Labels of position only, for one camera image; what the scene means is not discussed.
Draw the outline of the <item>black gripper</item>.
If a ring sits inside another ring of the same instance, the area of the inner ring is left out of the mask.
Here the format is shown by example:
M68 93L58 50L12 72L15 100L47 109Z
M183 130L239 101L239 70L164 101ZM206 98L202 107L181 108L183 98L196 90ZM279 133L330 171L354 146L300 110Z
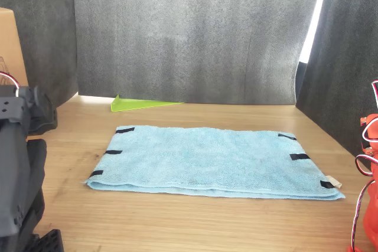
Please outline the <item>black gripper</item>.
M57 110L43 92L34 92L30 110L29 134L44 134L57 128Z

